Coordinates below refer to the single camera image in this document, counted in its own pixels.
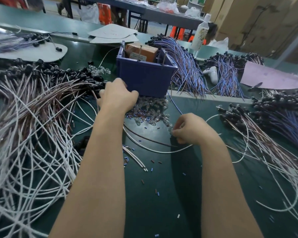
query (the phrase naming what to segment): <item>hand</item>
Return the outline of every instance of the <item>hand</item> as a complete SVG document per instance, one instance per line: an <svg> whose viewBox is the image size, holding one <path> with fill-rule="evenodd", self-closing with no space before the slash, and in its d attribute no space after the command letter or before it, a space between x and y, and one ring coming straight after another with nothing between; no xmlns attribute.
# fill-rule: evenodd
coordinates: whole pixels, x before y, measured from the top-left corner
<svg viewBox="0 0 298 238"><path fill-rule="evenodd" d="M219 135L199 116L189 113L179 117L174 125L173 136L177 137L179 144L202 145L205 140L214 140Z"/></svg>
<svg viewBox="0 0 298 238"><path fill-rule="evenodd" d="M113 112L121 110L125 115L137 102L139 93L129 92L124 81L116 78L113 82L107 82L105 89L99 91L99 95L101 98L97 100L97 104L101 108L108 107Z"/></svg>

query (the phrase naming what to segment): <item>label on box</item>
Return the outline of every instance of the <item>label on box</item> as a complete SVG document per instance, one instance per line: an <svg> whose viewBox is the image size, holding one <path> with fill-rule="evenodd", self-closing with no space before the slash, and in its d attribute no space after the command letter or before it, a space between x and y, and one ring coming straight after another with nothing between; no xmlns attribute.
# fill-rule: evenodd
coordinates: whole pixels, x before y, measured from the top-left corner
<svg viewBox="0 0 298 238"><path fill-rule="evenodd" d="M139 53L135 53L135 52L132 52L130 55L129 55L129 58L131 59L135 59L135 60L138 60L138 57L139 57L139 60L140 61L146 61L147 60L147 57L144 56L144 55L139 55Z"/></svg>

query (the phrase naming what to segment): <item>factory floor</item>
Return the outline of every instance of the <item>factory floor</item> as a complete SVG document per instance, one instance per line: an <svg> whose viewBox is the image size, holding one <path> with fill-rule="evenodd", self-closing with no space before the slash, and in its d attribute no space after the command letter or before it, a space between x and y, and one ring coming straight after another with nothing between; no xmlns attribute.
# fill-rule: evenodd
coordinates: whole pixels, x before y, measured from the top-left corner
<svg viewBox="0 0 298 238"><path fill-rule="evenodd" d="M45 7L47 15L59 15L57 12L57 6L56 6L57 1L43 0L43 3L44 3L44 7ZM79 11L78 5L74 4L74 3L71 3L71 5L72 5L73 18L76 20L80 20L80 16L79 16L79 12L78 12ZM63 11L62 11L62 16L64 18L67 18L65 9L63 9ZM137 23L137 19L131 18L130 28L135 28L136 23ZM166 24L159 24L157 22L150 21L148 23L147 33L152 34L152 35L157 35L160 33L164 34L166 31L166 27L167 27ZM167 35L170 35L171 30L172 30L172 26L169 26Z"/></svg>

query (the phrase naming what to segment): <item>white plastic bag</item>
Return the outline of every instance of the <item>white plastic bag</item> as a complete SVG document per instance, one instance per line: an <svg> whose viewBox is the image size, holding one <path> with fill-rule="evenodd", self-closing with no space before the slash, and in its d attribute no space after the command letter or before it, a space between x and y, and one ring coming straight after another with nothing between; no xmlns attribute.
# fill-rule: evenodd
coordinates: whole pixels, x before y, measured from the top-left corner
<svg viewBox="0 0 298 238"><path fill-rule="evenodd" d="M86 7L82 6L82 9L79 9L78 13L82 21L99 24L99 10L96 3L87 5Z"/></svg>
<svg viewBox="0 0 298 238"><path fill-rule="evenodd" d="M163 12L179 14L179 10L177 8L176 2L175 3L161 2L161 3L158 3L157 8L159 8L159 10Z"/></svg>
<svg viewBox="0 0 298 238"><path fill-rule="evenodd" d="M223 41L216 41L215 39L210 41L207 46L221 48L225 51L228 50L228 37L225 38Z"/></svg>
<svg viewBox="0 0 298 238"><path fill-rule="evenodd" d="M186 13L184 15L191 17L200 17L201 10L196 7L191 7L189 10L186 10Z"/></svg>

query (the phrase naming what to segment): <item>white plastic bottle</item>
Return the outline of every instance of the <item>white plastic bottle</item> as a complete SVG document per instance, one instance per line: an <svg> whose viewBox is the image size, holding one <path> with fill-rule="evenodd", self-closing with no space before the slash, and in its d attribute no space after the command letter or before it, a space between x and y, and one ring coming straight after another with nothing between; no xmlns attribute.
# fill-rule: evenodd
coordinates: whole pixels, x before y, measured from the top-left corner
<svg viewBox="0 0 298 238"><path fill-rule="evenodd" d="M198 52L202 46L203 40L205 39L207 32L209 30L208 22L211 19L210 14L206 14L204 17L204 21L198 26L192 44L191 49L194 51L193 55L196 57L198 55Z"/></svg>

